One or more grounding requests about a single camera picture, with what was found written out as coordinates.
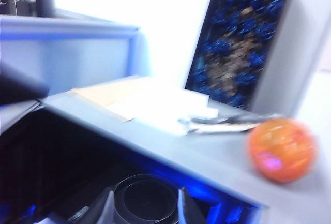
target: cubicle wall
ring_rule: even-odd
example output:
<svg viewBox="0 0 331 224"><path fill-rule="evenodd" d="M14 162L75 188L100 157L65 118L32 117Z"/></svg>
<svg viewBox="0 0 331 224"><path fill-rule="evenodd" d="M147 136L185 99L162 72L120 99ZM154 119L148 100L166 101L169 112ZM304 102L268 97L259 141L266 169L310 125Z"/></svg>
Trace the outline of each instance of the cubicle wall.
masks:
<svg viewBox="0 0 331 224"><path fill-rule="evenodd" d="M132 74L138 28L113 22L1 16L1 63L50 94Z"/></svg>

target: orange ball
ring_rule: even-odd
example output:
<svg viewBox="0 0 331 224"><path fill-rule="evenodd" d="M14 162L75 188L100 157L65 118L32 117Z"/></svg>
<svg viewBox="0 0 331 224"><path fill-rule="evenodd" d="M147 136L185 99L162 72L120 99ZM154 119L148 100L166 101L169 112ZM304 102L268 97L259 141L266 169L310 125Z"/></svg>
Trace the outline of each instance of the orange ball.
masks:
<svg viewBox="0 0 331 224"><path fill-rule="evenodd" d="M279 183L289 183L309 171L317 147L305 127L292 119L277 118L253 130L249 152L263 175Z"/></svg>

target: white paper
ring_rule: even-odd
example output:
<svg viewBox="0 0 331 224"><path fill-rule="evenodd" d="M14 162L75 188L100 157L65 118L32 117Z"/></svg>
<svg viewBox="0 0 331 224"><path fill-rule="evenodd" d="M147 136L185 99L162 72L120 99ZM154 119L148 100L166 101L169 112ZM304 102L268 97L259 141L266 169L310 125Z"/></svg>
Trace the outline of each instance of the white paper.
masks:
<svg viewBox="0 0 331 224"><path fill-rule="evenodd" d="M207 108L209 96L165 85L160 82L134 92L107 109L123 113L128 119L135 118L152 127L176 135L187 132L179 118L185 116L217 117L216 109Z"/></svg>

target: paper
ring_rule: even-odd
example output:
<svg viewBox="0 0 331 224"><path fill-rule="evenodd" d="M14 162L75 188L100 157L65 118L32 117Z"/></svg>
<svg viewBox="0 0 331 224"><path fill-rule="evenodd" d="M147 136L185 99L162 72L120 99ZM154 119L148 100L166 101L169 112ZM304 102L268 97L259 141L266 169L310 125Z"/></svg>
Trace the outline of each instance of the paper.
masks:
<svg viewBox="0 0 331 224"><path fill-rule="evenodd" d="M209 96L167 85L151 77L74 89L75 93L128 121L133 118L160 130L184 135L178 122L185 116L217 117Z"/></svg>

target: open drawer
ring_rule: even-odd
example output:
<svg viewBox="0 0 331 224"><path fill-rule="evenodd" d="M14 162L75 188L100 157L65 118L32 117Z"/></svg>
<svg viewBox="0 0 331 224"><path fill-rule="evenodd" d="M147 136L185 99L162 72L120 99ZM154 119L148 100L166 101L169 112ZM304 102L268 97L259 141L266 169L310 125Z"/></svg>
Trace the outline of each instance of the open drawer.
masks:
<svg viewBox="0 0 331 224"><path fill-rule="evenodd" d="M39 108L1 135L0 222L64 219L89 206L106 187L149 174L186 187L210 224L257 223L261 206L233 197L175 168L132 151Z"/></svg>

